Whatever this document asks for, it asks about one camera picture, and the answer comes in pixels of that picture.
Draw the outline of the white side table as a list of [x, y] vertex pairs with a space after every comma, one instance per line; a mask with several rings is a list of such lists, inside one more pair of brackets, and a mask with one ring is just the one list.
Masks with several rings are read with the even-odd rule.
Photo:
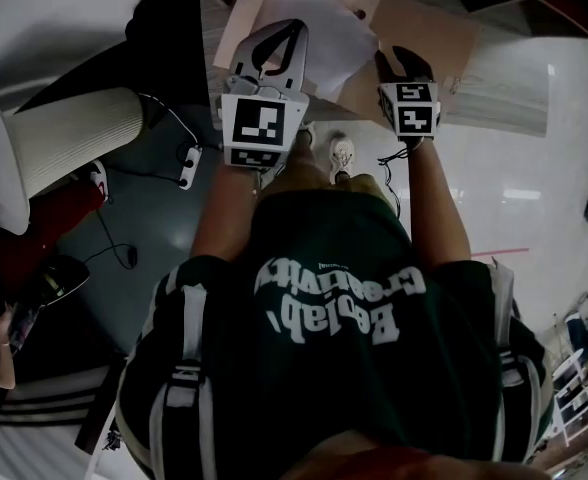
[[85, 480], [111, 425], [124, 358], [20, 357], [16, 366], [17, 386], [0, 388], [0, 476]]

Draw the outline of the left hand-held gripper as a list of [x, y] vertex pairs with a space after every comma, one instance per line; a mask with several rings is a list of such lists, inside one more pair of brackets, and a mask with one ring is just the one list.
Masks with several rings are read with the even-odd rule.
[[271, 169], [286, 160], [309, 105], [307, 45], [299, 19], [271, 23], [239, 43], [220, 97], [226, 164]]

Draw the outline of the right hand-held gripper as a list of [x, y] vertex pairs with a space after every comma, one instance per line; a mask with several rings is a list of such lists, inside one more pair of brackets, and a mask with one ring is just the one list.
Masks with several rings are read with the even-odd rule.
[[440, 117], [438, 84], [431, 65], [415, 52], [394, 45], [392, 51], [404, 70], [397, 75], [385, 54], [375, 53], [381, 109], [399, 139], [433, 136]]

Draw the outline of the person's white shoe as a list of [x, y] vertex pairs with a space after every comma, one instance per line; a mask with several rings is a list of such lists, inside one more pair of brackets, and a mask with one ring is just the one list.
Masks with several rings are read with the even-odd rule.
[[355, 148], [351, 139], [337, 136], [330, 142], [330, 179], [336, 181], [342, 176], [350, 177], [353, 172]]
[[309, 148], [311, 151], [314, 150], [315, 144], [317, 142], [317, 135], [315, 130], [315, 123], [311, 122], [304, 122], [298, 130], [299, 133], [303, 133], [306, 135], [309, 143]]

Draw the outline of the person's right white shoe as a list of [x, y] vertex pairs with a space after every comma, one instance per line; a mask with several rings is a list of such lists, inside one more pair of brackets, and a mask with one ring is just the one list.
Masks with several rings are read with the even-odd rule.
[[355, 148], [351, 139], [337, 136], [330, 142], [330, 179], [336, 181], [342, 176], [350, 177], [353, 172]]

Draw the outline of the white A4 paper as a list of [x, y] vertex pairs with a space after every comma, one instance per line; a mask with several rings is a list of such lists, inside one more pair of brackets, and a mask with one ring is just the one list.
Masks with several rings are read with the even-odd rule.
[[264, 0], [255, 26], [287, 19], [299, 19], [308, 28], [305, 77], [320, 98], [335, 100], [379, 48], [369, 26], [340, 0]]

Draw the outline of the person's left white shoe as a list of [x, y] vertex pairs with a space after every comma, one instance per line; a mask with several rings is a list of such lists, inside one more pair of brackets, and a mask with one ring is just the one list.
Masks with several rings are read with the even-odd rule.
[[306, 135], [309, 143], [309, 148], [311, 151], [314, 150], [315, 144], [317, 142], [317, 135], [315, 130], [315, 123], [311, 122], [304, 122], [298, 130], [299, 133], [303, 133]]

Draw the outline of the person's right forearm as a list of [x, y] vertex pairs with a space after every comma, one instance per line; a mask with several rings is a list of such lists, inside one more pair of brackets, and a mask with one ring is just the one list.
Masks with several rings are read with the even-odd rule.
[[411, 241], [422, 268], [468, 261], [468, 235], [431, 139], [408, 156]]

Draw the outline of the white ribbed cylinder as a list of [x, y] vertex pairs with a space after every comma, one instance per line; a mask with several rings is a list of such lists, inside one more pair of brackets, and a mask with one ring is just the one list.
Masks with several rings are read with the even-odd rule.
[[114, 88], [5, 116], [0, 111], [0, 228], [22, 235], [29, 200], [72, 171], [133, 141], [139, 96]]

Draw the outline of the beige cardboard piece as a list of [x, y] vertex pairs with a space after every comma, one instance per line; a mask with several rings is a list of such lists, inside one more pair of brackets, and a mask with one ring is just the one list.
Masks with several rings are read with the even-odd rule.
[[[229, 70], [238, 44], [258, 30], [256, 18], [264, 0], [236, 0], [219, 43], [213, 64]], [[444, 105], [451, 100], [450, 89], [464, 74], [475, 46], [478, 25], [414, 0], [340, 0], [358, 19], [369, 26], [394, 68], [401, 65], [392, 51], [394, 45], [409, 49], [432, 67]], [[306, 77], [303, 90], [310, 96], [307, 119], [317, 121], [369, 120], [385, 125], [378, 105], [378, 77], [374, 57], [343, 85], [330, 101], [316, 95], [316, 86]]]

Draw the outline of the person's left forearm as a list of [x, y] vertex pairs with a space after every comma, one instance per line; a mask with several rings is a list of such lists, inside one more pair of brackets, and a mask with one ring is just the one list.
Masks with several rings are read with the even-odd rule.
[[221, 163], [213, 177], [190, 256], [234, 261], [248, 244], [258, 191], [256, 171]]

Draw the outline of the white storage rack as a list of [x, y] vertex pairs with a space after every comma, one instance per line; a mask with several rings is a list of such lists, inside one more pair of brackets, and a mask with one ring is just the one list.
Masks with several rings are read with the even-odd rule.
[[578, 349], [552, 376], [554, 388], [554, 434], [561, 433], [566, 446], [588, 430], [587, 360]]

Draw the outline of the white power strip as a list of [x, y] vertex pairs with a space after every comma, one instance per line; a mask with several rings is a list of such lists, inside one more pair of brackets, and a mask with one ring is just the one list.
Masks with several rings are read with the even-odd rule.
[[202, 148], [199, 146], [192, 146], [185, 154], [179, 154], [179, 160], [182, 164], [182, 170], [178, 180], [178, 185], [182, 190], [191, 188], [197, 168], [202, 155]]

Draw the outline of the light wooden desk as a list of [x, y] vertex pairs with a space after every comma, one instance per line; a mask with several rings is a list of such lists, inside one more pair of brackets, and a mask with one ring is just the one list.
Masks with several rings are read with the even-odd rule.
[[[235, 2], [229, 0], [229, 16]], [[449, 104], [444, 105], [440, 100], [439, 84], [435, 80], [442, 107], [442, 122], [544, 135], [549, 91], [547, 63], [533, 55], [529, 45], [517, 35], [444, 12], [471, 21], [478, 25], [479, 30], [464, 74], [452, 84]], [[222, 94], [230, 73], [230, 69], [214, 66], [215, 55], [208, 68], [212, 98]]]

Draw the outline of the person's dark green shirt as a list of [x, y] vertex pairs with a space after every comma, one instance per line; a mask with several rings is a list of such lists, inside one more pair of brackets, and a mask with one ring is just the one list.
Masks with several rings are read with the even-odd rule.
[[421, 270], [396, 216], [254, 213], [232, 262], [157, 285], [116, 420], [151, 478], [278, 480], [328, 438], [522, 462], [553, 414], [545, 351], [477, 261]]

